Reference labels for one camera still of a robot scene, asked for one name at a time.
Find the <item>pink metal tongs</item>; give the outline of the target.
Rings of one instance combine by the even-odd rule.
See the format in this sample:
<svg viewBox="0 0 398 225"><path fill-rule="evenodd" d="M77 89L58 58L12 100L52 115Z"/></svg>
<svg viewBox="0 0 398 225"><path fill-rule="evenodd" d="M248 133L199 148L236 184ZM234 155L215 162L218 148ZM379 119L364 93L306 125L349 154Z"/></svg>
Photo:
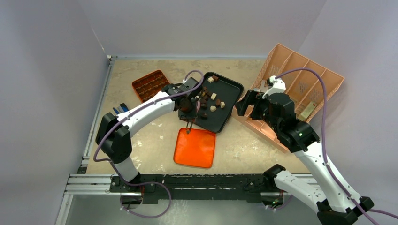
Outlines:
<svg viewBox="0 0 398 225"><path fill-rule="evenodd" d="M191 103L192 103L192 109L186 113L186 118L185 118L187 121L185 129L186 134L190 134L193 124L198 117L198 111L200 109L200 102L197 99L192 99Z"/></svg>

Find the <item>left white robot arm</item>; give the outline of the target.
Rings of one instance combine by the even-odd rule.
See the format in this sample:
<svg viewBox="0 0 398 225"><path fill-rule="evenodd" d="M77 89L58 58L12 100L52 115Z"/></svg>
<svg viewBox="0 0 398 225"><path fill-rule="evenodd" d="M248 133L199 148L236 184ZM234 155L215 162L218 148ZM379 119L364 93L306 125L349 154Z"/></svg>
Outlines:
<svg viewBox="0 0 398 225"><path fill-rule="evenodd" d="M169 84L156 93L149 100L139 106L118 115L107 113L101 119L96 136L98 152L107 155L109 162L122 180L122 186L129 192L136 191L140 185L140 173L130 157L132 153L132 137L153 120L177 111L179 117L187 121L194 121L197 113L197 100L203 80L197 82L194 78L184 80L182 84Z"/></svg>

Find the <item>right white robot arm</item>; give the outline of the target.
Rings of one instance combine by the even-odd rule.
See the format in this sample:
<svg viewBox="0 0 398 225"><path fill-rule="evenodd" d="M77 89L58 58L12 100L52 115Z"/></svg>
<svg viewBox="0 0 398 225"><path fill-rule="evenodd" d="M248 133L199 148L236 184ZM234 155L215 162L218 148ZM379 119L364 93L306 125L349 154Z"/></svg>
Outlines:
<svg viewBox="0 0 398 225"><path fill-rule="evenodd" d="M309 206L323 225L352 225L374 207L370 197L361 196L341 176L322 151L322 143L314 129L296 118L294 102L287 94L263 97L262 92L249 90L235 104L238 116L244 116L250 105L253 106L250 118L268 124L279 142L306 166L318 184L316 188L298 180L276 164L264 172L266 189L289 192Z"/></svg>

